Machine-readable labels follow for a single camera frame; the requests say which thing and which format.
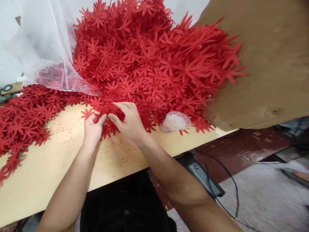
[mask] pile of red paper cutouts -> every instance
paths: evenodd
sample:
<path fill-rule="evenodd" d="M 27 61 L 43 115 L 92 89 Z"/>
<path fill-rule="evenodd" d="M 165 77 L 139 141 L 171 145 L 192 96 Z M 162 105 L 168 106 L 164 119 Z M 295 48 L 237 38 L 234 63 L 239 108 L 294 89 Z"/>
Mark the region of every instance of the pile of red paper cutouts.
<path fill-rule="evenodd" d="M 148 132 L 169 111 L 190 117 L 197 130 L 209 130 L 201 105 L 214 99 L 225 80 L 235 82 L 240 42 L 232 47 L 223 30 L 190 27 L 191 17 L 172 28 L 162 0 L 125 0 L 82 12 L 76 25 L 74 67 L 93 94 L 83 101 L 100 113 L 117 113 L 112 102 L 134 102 Z M 109 124 L 107 132 L 115 133 Z"/>
<path fill-rule="evenodd" d="M 235 82 L 241 43 L 234 47 L 223 30 L 190 26 L 191 18 L 172 28 L 171 12 L 162 0 L 124 0 L 106 6 L 99 0 L 93 12 L 83 10 L 76 25 L 74 67 L 91 87 L 90 96 L 33 85 L 23 95 L 0 108 L 0 156 L 9 152 L 0 170 L 8 178 L 21 161 L 20 152 L 50 136 L 45 123 L 68 104 L 89 104 L 100 116 L 123 114 L 113 102 L 134 102 L 150 133 L 169 111 L 190 117 L 197 131 L 212 129 L 202 116 L 206 105 L 225 80 Z M 86 110 L 87 118 L 94 111 Z M 106 121 L 102 136 L 115 135 L 116 126 Z"/>

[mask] gray floor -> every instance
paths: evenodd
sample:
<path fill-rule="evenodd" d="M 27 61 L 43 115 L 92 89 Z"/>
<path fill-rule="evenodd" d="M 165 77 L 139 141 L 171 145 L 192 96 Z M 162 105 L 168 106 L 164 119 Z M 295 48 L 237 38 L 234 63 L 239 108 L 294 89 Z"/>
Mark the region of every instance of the gray floor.
<path fill-rule="evenodd" d="M 309 231 L 309 189 L 278 169 L 285 167 L 309 173 L 309 160 L 297 159 L 285 165 L 256 164 L 234 176 L 239 189 L 238 224 L 245 232 Z M 226 194 L 219 200 L 235 215 L 234 183 L 230 178 L 220 185 Z M 189 231 L 174 209 L 168 214 L 176 220 L 178 232 Z"/>

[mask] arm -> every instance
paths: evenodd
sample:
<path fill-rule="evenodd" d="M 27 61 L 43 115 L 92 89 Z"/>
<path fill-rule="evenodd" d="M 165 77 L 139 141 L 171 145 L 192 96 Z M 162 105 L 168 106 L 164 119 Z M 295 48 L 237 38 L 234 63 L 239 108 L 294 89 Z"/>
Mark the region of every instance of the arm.
<path fill-rule="evenodd" d="M 122 122 L 113 114 L 109 114 L 108 117 L 140 148 L 163 190 L 190 231 L 241 231 L 212 200 L 199 181 L 145 131 L 135 104 L 130 102 L 114 104 L 125 114 L 125 120 Z"/>
<path fill-rule="evenodd" d="M 74 231 L 75 222 L 83 207 L 88 191 L 97 144 L 106 119 L 97 123 L 92 114 L 84 123 L 85 137 L 75 159 L 54 192 L 43 214 L 37 231 Z"/>

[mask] clear plastic container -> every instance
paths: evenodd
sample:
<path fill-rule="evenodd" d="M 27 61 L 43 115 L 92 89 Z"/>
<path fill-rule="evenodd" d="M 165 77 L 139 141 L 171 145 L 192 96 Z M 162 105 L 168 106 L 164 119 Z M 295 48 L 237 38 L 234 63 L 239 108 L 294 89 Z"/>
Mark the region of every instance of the clear plastic container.
<path fill-rule="evenodd" d="M 159 130 L 163 133 L 170 133 L 177 130 L 187 130 L 191 127 L 191 120 L 183 113 L 171 111 L 166 115 Z"/>

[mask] black pants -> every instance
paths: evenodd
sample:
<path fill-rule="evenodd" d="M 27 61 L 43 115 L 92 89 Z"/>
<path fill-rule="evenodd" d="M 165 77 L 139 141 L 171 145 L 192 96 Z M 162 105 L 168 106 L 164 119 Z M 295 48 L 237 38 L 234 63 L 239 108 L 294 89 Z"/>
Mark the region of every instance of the black pants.
<path fill-rule="evenodd" d="M 176 232 L 145 170 L 87 193 L 81 232 Z"/>

